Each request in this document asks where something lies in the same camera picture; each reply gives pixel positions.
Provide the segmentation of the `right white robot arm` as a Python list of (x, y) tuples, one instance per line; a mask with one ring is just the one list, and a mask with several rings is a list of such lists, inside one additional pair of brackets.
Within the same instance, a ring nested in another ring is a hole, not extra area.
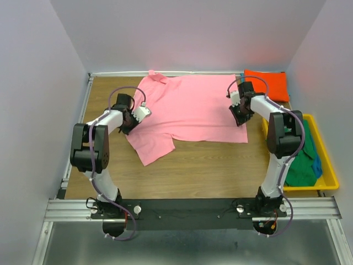
[(286, 216), (284, 184), (291, 163), (304, 146), (303, 114), (275, 103), (265, 93), (255, 92), (249, 81), (239, 83), (236, 91), (227, 90), (227, 98), (231, 100), (229, 109), (237, 126), (244, 125), (254, 114), (268, 122), (268, 170), (254, 198), (236, 200), (238, 216), (270, 219), (274, 214)]

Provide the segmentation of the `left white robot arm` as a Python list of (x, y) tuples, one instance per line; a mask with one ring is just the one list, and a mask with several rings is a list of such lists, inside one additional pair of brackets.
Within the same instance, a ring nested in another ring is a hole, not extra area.
[(97, 194), (99, 208), (110, 218), (123, 214), (126, 218), (134, 219), (138, 214), (132, 214), (122, 204), (120, 190), (113, 184), (108, 171), (109, 135), (116, 129), (128, 135), (150, 114), (146, 107), (145, 94), (141, 104), (135, 106), (132, 96), (119, 93), (115, 104), (108, 100), (108, 107), (102, 115), (88, 123), (77, 123), (73, 127), (70, 163), (88, 177)]

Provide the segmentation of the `pink t shirt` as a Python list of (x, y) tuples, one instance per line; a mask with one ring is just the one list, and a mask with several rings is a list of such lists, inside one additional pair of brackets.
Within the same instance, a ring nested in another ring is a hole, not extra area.
[(235, 75), (166, 77), (150, 71), (138, 84), (136, 105), (146, 101), (152, 114), (127, 140), (147, 166), (175, 150), (174, 140), (247, 143), (245, 125), (229, 111), (227, 88)]

